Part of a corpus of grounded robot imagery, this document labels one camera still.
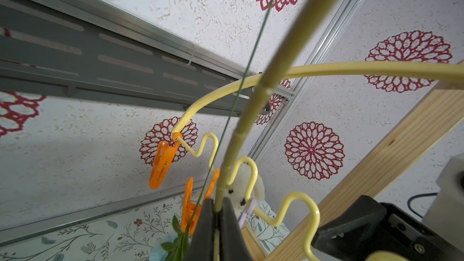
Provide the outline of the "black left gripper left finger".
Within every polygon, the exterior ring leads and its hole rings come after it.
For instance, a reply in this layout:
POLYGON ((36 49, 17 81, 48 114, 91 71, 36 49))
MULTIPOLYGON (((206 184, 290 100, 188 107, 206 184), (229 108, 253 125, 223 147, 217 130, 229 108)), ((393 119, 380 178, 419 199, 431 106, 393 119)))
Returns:
POLYGON ((215 212, 214 200, 206 199, 202 206, 196 230, 187 250, 185 261, 212 261, 214 254, 215 212))

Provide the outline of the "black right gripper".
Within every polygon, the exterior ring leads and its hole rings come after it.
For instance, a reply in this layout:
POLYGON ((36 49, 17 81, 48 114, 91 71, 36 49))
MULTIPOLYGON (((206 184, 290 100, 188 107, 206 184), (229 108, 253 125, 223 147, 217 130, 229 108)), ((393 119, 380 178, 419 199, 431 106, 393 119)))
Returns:
POLYGON ((360 196, 320 227, 312 246, 341 261, 363 261, 387 251, 409 261, 461 261, 464 254, 397 206, 360 196))

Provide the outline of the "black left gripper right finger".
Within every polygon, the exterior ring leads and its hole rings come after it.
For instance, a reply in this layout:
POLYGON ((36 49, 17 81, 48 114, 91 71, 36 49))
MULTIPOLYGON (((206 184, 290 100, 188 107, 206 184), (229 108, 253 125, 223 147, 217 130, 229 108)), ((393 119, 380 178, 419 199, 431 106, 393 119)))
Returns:
POLYGON ((252 261, 229 198, 223 199, 219 213, 219 258, 221 261, 252 261))

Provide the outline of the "yellow clip hanger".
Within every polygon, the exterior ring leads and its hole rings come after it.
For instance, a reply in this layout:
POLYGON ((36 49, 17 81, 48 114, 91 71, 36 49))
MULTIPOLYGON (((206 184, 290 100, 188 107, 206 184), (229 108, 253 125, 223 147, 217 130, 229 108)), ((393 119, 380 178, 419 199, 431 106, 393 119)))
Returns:
MULTIPOLYGON (((380 55, 364 62, 419 62, 380 55)), ((265 154, 256 161, 267 203, 278 211, 299 191, 317 204, 429 93, 435 79, 379 74, 315 76, 302 98, 286 111, 265 154)), ((452 153, 464 149, 459 123, 375 198, 418 220, 435 200, 434 178, 452 153)))

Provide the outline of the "purple clothes peg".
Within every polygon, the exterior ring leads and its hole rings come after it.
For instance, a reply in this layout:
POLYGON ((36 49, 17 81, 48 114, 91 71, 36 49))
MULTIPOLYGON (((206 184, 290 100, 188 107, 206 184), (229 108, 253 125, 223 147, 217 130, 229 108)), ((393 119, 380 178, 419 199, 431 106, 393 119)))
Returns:
POLYGON ((238 217, 238 224, 239 224, 240 229, 244 228, 245 221, 247 217, 253 213, 255 206, 256 206, 256 199, 251 198, 250 203, 246 205, 245 209, 242 211, 242 213, 238 217))

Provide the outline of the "orange end clothes peg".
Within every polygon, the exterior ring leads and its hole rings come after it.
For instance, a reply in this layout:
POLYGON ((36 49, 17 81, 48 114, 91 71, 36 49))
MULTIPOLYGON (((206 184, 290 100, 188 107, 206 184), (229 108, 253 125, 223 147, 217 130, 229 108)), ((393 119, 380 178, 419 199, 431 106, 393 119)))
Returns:
POLYGON ((180 147, 180 141, 177 138, 183 139, 180 132, 175 132, 173 139, 175 140, 174 146, 170 146, 167 141, 161 141, 157 147, 157 154, 154 158, 151 176, 149 179, 149 187, 152 190, 157 189, 161 186, 164 177, 166 176, 170 165, 172 164, 178 148, 180 147))

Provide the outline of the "wooden clothes rack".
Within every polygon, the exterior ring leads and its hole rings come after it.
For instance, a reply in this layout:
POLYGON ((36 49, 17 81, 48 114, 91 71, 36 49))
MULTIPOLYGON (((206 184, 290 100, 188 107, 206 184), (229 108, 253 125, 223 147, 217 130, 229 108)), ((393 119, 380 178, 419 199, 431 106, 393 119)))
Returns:
POLYGON ((291 68, 286 78, 379 74, 435 79, 432 90, 346 175, 317 209, 267 257, 302 261, 316 230, 341 216, 361 195, 377 196, 464 119, 464 67, 419 62, 345 62, 291 68))

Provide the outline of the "white plush dog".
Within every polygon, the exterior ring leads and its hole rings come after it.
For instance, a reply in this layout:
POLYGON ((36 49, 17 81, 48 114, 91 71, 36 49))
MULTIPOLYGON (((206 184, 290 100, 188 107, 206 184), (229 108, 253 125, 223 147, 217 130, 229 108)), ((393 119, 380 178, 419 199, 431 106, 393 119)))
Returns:
MULTIPOLYGON (((245 200, 245 193, 247 190, 249 180, 251 178, 251 174, 251 167, 245 163, 241 164, 234 181, 230 186, 228 186, 228 193, 226 194, 226 197, 228 197, 231 200, 237 218, 240 216, 240 214, 247 206, 247 202, 245 200)), ((260 175, 258 175, 257 177, 251 195, 257 201, 265 200, 265 187, 263 184, 262 177, 260 175)))

